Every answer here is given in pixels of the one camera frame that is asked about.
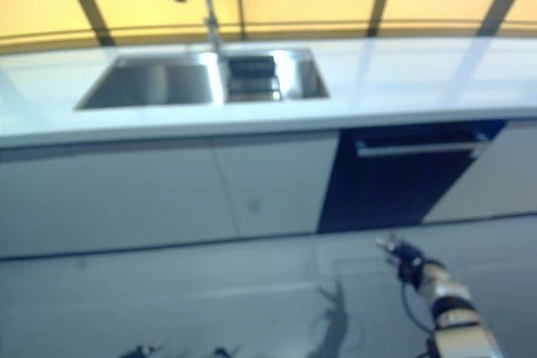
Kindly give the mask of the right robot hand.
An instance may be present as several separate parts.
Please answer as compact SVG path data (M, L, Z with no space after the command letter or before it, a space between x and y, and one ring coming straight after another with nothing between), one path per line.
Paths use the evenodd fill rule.
M418 290L423 279L424 253L394 234L379 237L376 246L386 252L388 261L396 266L399 281Z

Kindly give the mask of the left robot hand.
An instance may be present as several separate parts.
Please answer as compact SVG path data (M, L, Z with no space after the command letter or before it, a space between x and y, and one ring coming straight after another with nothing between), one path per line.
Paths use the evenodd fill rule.
M132 350L121 354L120 358L149 358L159 352L163 346L161 344L137 345Z

